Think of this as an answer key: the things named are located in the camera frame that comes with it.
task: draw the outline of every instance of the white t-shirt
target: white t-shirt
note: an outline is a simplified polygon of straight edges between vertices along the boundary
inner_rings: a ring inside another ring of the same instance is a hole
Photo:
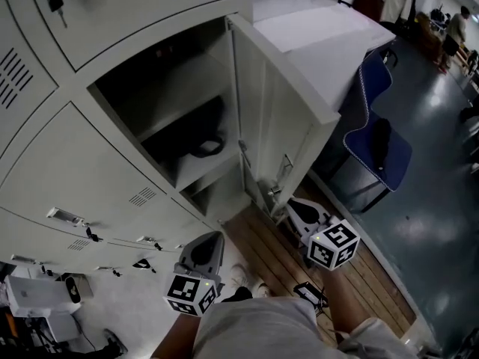
[[[314,308],[300,298],[214,304],[201,318],[193,359],[417,359],[379,319],[364,321],[338,347],[321,339]]]

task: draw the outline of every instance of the bag strap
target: bag strap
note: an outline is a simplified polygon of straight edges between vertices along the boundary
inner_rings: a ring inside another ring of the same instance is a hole
[[[223,140],[223,138],[219,137],[218,135],[214,135],[210,137],[205,142],[207,141],[216,142],[218,146],[215,147],[213,150],[206,150],[202,146],[199,146],[198,148],[196,148],[195,150],[189,153],[196,158],[203,159],[205,157],[215,156],[216,154],[220,154],[220,152],[225,148],[225,140]]]

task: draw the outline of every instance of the white cube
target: white cube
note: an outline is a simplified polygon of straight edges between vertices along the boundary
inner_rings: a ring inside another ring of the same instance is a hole
[[[180,313],[202,316],[218,297],[214,280],[170,274],[163,298],[171,309]]]
[[[349,222],[341,221],[309,238],[308,259],[332,271],[354,257],[360,240]]]

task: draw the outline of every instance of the black shorts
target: black shorts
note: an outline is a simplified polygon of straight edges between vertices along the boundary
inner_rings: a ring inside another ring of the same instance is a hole
[[[442,43],[442,48],[444,49],[444,52],[446,52],[448,55],[454,56],[459,49],[459,44],[456,43],[456,41],[454,41],[454,39],[447,34],[446,40],[444,40],[444,43]]]

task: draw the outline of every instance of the blue chair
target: blue chair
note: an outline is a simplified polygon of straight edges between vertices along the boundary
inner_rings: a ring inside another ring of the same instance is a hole
[[[347,154],[339,161],[329,174],[331,179],[343,166],[346,160],[353,156],[371,173],[385,189],[361,212],[366,212],[381,201],[390,191],[396,191],[406,174],[411,161],[412,148],[398,133],[391,129],[388,155],[385,159],[384,170],[374,167],[370,152],[372,129],[375,122],[381,117],[374,113],[371,106],[374,100],[392,85],[392,77],[388,68],[382,62],[378,52],[369,54],[356,75],[356,84],[359,85],[361,103],[364,109],[365,122],[361,127],[348,131],[343,138],[343,145]]]

